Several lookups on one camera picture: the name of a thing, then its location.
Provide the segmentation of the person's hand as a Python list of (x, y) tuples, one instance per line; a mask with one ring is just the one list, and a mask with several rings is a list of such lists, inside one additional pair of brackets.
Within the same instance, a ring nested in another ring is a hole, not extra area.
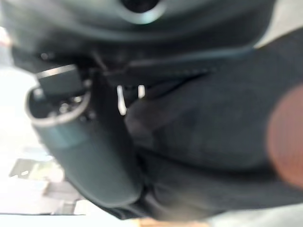
[(267, 128), (267, 150), (281, 178), (303, 187), (303, 87), (289, 90), (275, 106)]

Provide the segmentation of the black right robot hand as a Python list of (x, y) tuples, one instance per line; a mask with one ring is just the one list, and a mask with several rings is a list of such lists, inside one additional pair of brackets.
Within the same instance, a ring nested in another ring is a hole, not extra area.
[(169, 88), (251, 52), (274, 0), (3, 0), (17, 67), (38, 87), (26, 112), (86, 198), (105, 208), (145, 193), (116, 87)]

